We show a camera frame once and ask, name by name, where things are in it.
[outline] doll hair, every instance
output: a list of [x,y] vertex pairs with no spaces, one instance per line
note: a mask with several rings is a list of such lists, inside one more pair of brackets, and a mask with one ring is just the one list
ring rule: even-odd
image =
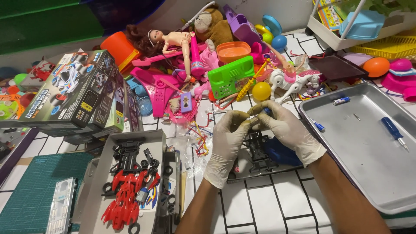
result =
[[137,25],[127,25],[126,29],[126,37],[140,52],[141,59],[162,54],[164,43],[151,42],[151,31],[140,29]]

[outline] person's arm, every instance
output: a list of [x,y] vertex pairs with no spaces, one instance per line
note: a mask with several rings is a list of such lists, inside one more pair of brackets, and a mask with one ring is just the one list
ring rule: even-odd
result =
[[[259,114],[263,108],[273,112],[273,118]],[[268,100],[253,106],[250,115],[257,115],[260,123],[270,128],[276,138],[296,152],[297,157],[314,175],[329,204],[333,223],[340,234],[387,234],[384,220],[370,202],[356,190],[338,168],[327,150],[288,109]],[[260,125],[253,126],[258,130]]]
[[309,169],[328,202],[340,234],[391,233],[377,210],[352,186],[327,153],[309,164]]
[[250,128],[250,117],[238,110],[229,110],[214,126],[211,158],[191,203],[176,228],[175,234],[209,234],[216,207],[218,189],[227,183],[238,151]]
[[202,179],[175,233],[209,234],[217,196],[218,188]]

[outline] white tiled surface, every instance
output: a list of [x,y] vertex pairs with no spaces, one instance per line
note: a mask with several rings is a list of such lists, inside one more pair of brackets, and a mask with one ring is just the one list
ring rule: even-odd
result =
[[[327,47],[320,40],[304,34],[295,33],[286,37],[288,38],[288,49],[285,50],[283,55],[288,60],[294,58],[290,54],[290,50],[292,50],[293,54],[307,52],[311,56],[322,53],[322,49]],[[372,82],[381,87],[379,80]],[[415,103],[405,102],[397,94],[389,92],[386,89],[384,91],[393,96],[408,111],[416,114]],[[296,97],[293,101],[288,100],[283,106],[298,116],[296,108],[300,102],[299,98]],[[257,103],[258,101],[253,99],[249,92],[242,101],[233,103],[227,109],[246,112],[251,106]],[[214,107],[209,100],[202,100],[198,109],[196,122],[201,126],[206,125],[207,115],[204,111],[213,109]],[[210,118],[214,119],[214,121],[205,129],[211,132],[214,127],[214,122],[218,122],[222,116],[223,114],[218,113],[214,116],[210,115]],[[183,134],[175,125],[164,125],[161,120],[152,116],[143,117],[142,120],[145,130],[162,128],[167,137],[178,137]],[[74,146],[63,142],[62,137],[52,138],[39,133],[23,157],[63,153],[83,148],[84,145]],[[188,150],[188,155],[191,155],[190,145],[186,150]],[[24,170],[25,168],[23,166],[15,168],[12,171],[12,176],[0,188],[0,212],[11,195],[11,192],[1,191],[13,190]],[[201,179],[202,172],[198,172],[195,177],[189,177],[187,179],[185,209],[189,205],[195,191],[198,189]],[[211,232],[215,234],[315,234],[318,230],[320,234],[332,234],[334,232],[328,214],[326,201],[309,169],[300,169],[296,172],[273,175],[272,177],[260,177],[248,180],[245,183],[240,182],[226,185],[218,195],[215,204]],[[389,226],[395,228],[413,227],[416,224],[416,218],[394,219],[389,220],[387,223]]]

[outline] yellow basket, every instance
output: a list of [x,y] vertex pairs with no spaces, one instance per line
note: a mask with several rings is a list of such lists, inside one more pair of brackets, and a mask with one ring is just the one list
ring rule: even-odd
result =
[[365,53],[386,59],[403,58],[416,54],[416,36],[391,36],[356,45],[350,48],[354,53]]

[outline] hand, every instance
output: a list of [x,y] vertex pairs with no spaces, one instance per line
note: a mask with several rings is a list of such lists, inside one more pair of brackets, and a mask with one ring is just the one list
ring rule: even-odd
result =
[[[250,108],[247,113],[255,115],[265,107],[272,110],[274,119],[266,114],[259,114],[257,117],[260,124],[270,128],[282,144],[294,150],[304,167],[324,155],[327,149],[306,130],[291,111],[276,102],[272,100],[262,102]],[[253,130],[259,130],[260,124],[253,126]]]
[[228,174],[250,129],[250,120],[246,120],[248,117],[245,112],[229,110],[214,126],[212,155],[204,178],[219,189],[227,183]]

